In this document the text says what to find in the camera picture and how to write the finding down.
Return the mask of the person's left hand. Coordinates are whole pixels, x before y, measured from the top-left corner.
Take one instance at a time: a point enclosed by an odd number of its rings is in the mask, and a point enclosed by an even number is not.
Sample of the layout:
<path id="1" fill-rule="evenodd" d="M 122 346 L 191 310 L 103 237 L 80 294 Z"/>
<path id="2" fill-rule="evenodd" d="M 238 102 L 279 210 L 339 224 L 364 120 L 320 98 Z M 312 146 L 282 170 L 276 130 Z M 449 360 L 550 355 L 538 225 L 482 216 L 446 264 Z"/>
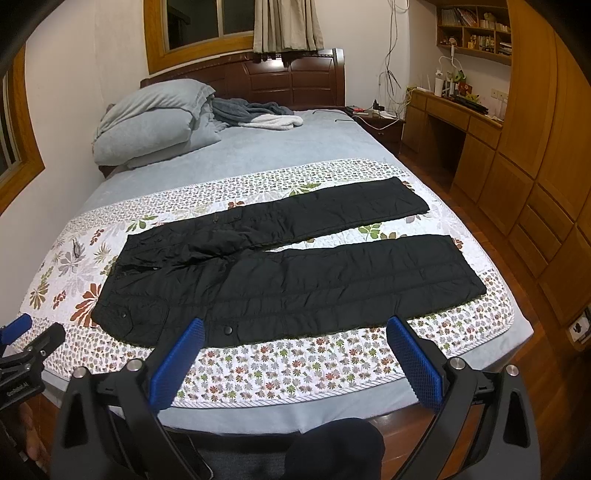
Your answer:
<path id="1" fill-rule="evenodd" d="M 34 424 L 33 410 L 27 403 L 18 406 L 17 438 L 26 454 L 44 472 L 49 472 L 50 456 Z"/>

